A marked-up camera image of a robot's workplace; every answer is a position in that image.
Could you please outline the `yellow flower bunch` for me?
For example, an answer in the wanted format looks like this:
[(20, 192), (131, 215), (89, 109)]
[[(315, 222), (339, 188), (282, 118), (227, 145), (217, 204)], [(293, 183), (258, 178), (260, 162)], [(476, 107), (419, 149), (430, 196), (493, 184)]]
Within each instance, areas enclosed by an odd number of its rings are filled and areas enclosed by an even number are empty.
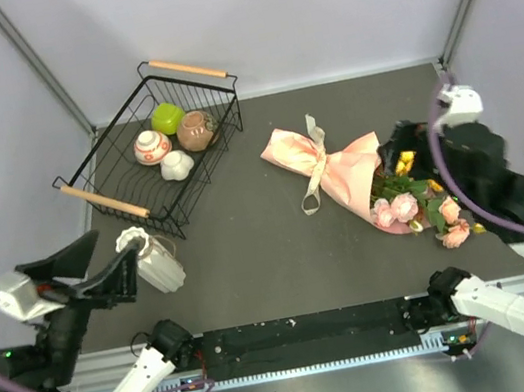
[[(415, 154), (415, 151), (405, 151), (400, 154), (399, 161), (396, 163), (397, 165), (395, 167), (395, 174), (397, 176), (407, 175), (411, 171), (414, 164)], [(435, 193), (441, 193), (444, 191), (443, 187), (433, 179), (427, 180), (426, 183), (428, 184), (429, 189)]]

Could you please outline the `pink flower bunch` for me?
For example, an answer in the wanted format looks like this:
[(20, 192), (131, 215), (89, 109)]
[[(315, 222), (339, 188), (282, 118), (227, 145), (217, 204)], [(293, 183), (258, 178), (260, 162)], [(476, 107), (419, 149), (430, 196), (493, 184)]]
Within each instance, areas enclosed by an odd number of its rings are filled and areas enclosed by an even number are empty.
[(434, 180), (378, 174), (372, 184), (371, 217), (387, 233), (418, 235), (432, 229), (443, 247), (454, 249), (485, 232), (484, 225), (465, 219), (458, 199)]

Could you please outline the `pink wrapping paper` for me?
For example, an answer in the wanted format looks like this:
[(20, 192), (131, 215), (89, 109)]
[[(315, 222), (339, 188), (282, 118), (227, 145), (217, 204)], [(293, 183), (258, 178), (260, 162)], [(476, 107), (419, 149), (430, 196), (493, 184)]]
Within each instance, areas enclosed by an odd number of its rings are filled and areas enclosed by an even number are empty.
[[(308, 136), (284, 129), (273, 130), (261, 158), (283, 169), (310, 179), (316, 164), (316, 148)], [(375, 170), (380, 166), (376, 133), (359, 137), (341, 151), (327, 153), (325, 172), (320, 183), (321, 194), (326, 193), (337, 204), (371, 225), (370, 198)], [(306, 203), (314, 207), (313, 198)]]

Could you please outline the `beige ribbon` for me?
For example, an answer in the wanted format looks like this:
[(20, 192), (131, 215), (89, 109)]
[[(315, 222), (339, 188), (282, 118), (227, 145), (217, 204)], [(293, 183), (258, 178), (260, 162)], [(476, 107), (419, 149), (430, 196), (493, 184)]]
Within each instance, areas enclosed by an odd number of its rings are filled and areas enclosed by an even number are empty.
[[(305, 192), (304, 198), (302, 199), (302, 210), (308, 216), (312, 216), (317, 213), (321, 207), (320, 199), (320, 183), (322, 175), (325, 172), (326, 162), (327, 162), (327, 153), (325, 147), (325, 131), (316, 125), (316, 119), (309, 114), (305, 115), (306, 126), (308, 136), (314, 143), (314, 148), (316, 148), (316, 164), (312, 169), (312, 174), (309, 179), (309, 185), (307, 191)], [(314, 207), (307, 207), (306, 203), (309, 199), (313, 198), (316, 201)]]

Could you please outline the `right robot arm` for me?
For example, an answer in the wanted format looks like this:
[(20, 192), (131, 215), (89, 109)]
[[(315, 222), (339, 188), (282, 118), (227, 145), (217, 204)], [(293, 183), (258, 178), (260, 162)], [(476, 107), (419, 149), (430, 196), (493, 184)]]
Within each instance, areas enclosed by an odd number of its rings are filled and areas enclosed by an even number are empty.
[[(415, 151), (413, 178), (437, 180), (473, 219), (524, 259), (524, 175), (507, 166), (505, 146), (501, 136), (474, 120), (432, 138), (425, 124), (402, 121), (378, 154), (390, 173), (402, 151)], [(524, 275), (483, 281), (450, 267), (429, 282), (429, 305), (440, 320), (472, 316), (524, 337)]]

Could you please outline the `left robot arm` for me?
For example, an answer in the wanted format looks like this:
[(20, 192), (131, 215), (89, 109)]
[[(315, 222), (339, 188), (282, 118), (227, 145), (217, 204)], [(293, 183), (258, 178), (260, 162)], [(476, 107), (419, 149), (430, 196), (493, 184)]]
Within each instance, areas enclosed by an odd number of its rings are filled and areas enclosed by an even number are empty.
[[(36, 330), (34, 343), (0, 349), (0, 392), (65, 392), (91, 313), (135, 301), (140, 266), (171, 257), (156, 237), (129, 228), (113, 259), (88, 278), (98, 235), (90, 230), (50, 257), (0, 276), (0, 313)], [(161, 320), (113, 392), (158, 392), (167, 376), (192, 363), (192, 340), (175, 322)]]

